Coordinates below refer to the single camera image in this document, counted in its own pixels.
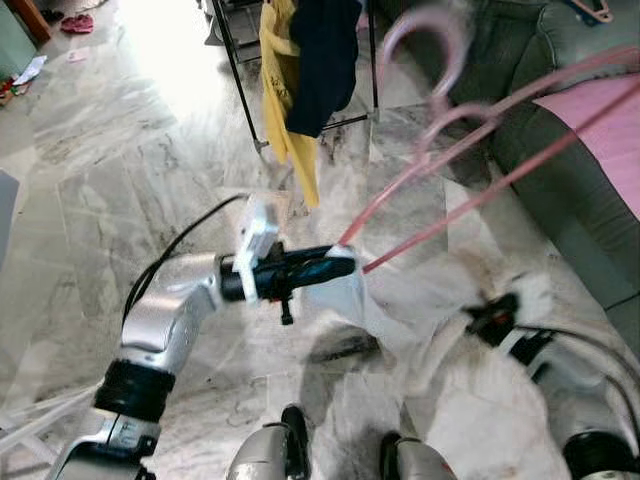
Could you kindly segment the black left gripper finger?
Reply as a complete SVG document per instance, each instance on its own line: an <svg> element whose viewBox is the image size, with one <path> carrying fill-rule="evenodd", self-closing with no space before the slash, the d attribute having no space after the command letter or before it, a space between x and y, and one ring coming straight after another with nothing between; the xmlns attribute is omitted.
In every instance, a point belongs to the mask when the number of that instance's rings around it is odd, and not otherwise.
<svg viewBox="0 0 640 480"><path fill-rule="evenodd" d="M298 288L332 282L353 273L355 273L353 268L300 268L298 269Z"/></svg>
<svg viewBox="0 0 640 480"><path fill-rule="evenodd" d="M355 273L355 253L344 246L316 246L294 252L297 273Z"/></svg>

